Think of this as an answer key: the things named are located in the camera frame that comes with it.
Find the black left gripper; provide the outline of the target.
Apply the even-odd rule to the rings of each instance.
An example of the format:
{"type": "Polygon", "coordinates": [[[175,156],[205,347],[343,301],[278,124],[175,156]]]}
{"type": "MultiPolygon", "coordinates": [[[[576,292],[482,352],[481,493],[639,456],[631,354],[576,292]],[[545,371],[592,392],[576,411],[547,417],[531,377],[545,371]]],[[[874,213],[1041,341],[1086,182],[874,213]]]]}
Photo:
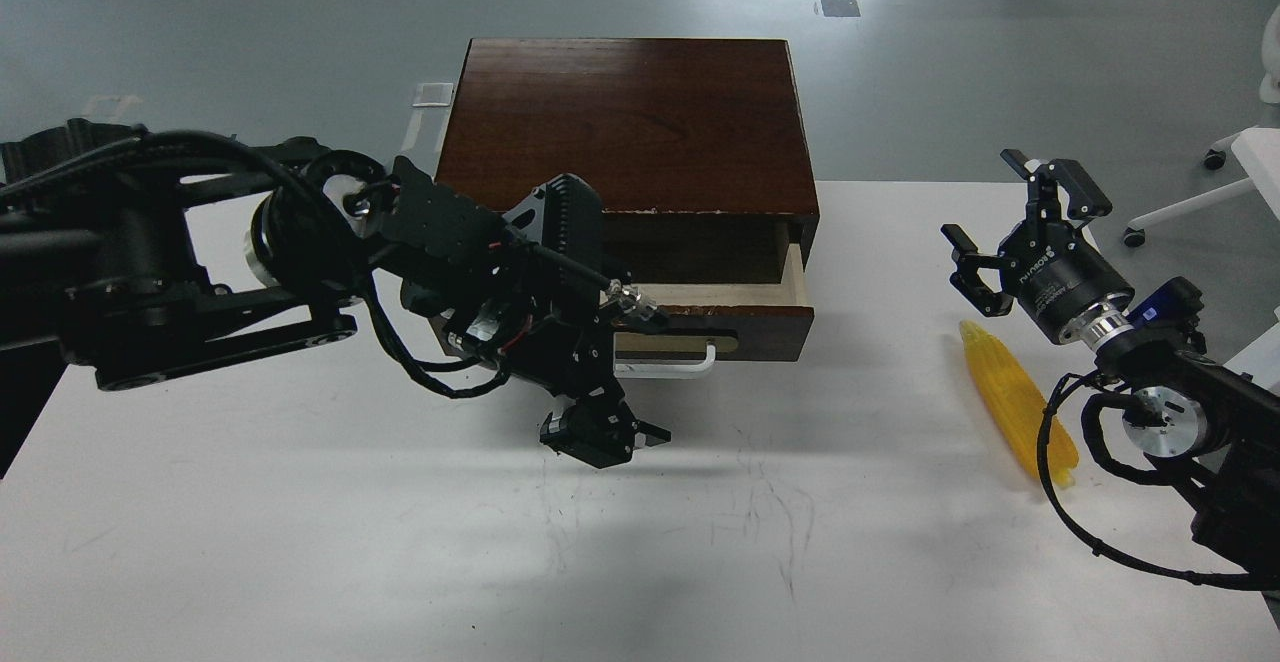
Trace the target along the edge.
{"type": "Polygon", "coordinates": [[[627,464],[672,433],[639,420],[614,371],[614,334],[641,329],[641,295],[603,252],[603,205],[580,175],[561,174],[495,214],[463,202],[470,229],[435,233],[452,279],[430,283],[442,348],[521,379],[564,403],[539,442],[594,469],[627,464]]]}

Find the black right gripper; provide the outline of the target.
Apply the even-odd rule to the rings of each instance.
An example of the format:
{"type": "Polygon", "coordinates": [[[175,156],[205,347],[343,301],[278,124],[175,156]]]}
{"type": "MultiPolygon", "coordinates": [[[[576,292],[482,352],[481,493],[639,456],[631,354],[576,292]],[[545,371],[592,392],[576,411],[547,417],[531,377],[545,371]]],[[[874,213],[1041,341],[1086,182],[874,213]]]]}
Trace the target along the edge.
{"type": "Polygon", "coordinates": [[[1112,201],[1076,160],[1034,160],[1020,150],[1002,150],[1001,159],[1027,182],[1027,220],[996,256],[982,255],[960,225],[941,225],[956,265],[952,287],[986,318],[1006,316],[1019,305],[1056,346],[1101,346],[1130,330],[1124,311],[1134,288],[1080,232],[1110,215],[1112,201]],[[982,280],[982,269],[1000,271],[1001,289],[982,280]]]}

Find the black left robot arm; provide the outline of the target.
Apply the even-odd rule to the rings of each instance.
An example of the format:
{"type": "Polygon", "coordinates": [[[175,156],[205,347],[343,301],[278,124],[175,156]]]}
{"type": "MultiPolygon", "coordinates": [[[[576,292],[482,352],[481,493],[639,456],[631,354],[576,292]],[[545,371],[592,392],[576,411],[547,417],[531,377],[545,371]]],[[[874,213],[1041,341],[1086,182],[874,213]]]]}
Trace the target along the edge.
{"type": "Polygon", "coordinates": [[[604,254],[580,175],[497,213],[401,156],[83,118],[3,143],[3,170],[4,469],[72,365],[134,389],[343,341],[357,303],[431,393],[566,400],[539,432],[558,453],[607,469],[671,439],[614,370],[618,330],[668,314],[604,254]]]}

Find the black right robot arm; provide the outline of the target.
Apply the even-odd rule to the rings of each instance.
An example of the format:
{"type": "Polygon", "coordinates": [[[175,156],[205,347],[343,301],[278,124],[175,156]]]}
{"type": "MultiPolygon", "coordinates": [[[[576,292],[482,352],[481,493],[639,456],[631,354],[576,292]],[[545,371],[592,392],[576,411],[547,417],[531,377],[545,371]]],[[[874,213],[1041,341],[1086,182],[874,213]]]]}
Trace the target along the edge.
{"type": "Polygon", "coordinates": [[[1080,342],[1094,371],[1066,375],[1036,433],[1034,472],[1046,492],[1050,421],[1073,387],[1094,394],[1082,434],[1094,462],[1116,478],[1169,487],[1193,508],[1194,543],[1238,565],[1239,574],[1180,571],[1139,560],[1093,537],[1050,497],[1065,526],[1093,554],[1146,574],[1228,590],[1277,590],[1277,397],[1204,353],[1198,287],[1183,277],[1142,302],[1084,236],[1112,211],[1084,166],[1004,150],[1027,183],[1024,220],[983,255],[956,224],[950,282],[984,316],[1019,305],[1048,342],[1080,342]]]}

